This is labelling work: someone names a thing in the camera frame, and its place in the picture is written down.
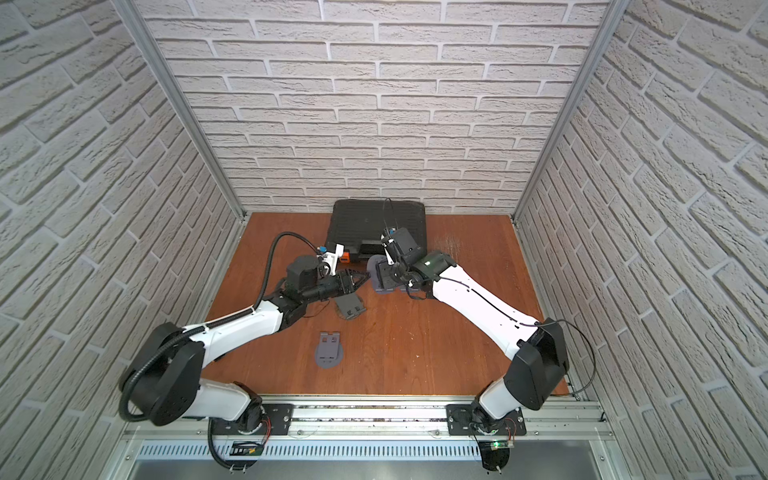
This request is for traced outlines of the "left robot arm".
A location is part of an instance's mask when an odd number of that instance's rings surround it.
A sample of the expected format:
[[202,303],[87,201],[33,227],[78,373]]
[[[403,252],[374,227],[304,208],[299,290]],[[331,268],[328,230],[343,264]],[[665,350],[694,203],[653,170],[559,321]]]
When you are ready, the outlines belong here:
[[258,430],[266,417],[261,397],[237,383],[205,379],[203,370],[255,339],[294,325],[315,302],[334,299],[342,312],[361,313],[356,292],[369,277],[332,269],[317,256],[300,256],[277,288],[253,306],[184,328],[156,327],[118,382],[119,416],[155,426],[194,418],[229,422],[240,433]]

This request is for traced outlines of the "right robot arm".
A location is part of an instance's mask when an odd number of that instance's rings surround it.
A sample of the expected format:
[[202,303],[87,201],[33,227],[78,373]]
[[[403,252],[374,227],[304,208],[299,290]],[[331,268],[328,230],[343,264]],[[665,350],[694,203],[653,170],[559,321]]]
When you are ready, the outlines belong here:
[[539,410],[569,369],[562,327],[539,321],[481,286],[447,254],[434,251],[411,265],[385,255],[369,259],[367,270],[380,293],[416,291],[425,300],[450,306],[485,333],[510,360],[507,372],[473,401],[477,423],[502,420],[520,407]]

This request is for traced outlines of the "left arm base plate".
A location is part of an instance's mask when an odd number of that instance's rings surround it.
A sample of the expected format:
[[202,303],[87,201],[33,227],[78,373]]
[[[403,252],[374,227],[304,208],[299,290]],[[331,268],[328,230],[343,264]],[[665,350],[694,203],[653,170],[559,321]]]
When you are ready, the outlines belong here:
[[213,420],[214,435],[261,435],[270,431],[271,436],[285,436],[291,426],[294,405],[290,403],[266,403],[249,407],[237,420]]

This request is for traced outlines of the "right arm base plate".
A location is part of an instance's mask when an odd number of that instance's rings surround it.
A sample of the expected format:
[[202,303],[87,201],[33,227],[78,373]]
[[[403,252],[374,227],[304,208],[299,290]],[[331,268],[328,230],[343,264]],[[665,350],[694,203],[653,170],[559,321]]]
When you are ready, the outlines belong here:
[[508,412],[499,419],[493,418],[476,402],[448,404],[445,411],[450,436],[505,436],[511,439],[527,434],[520,408]]

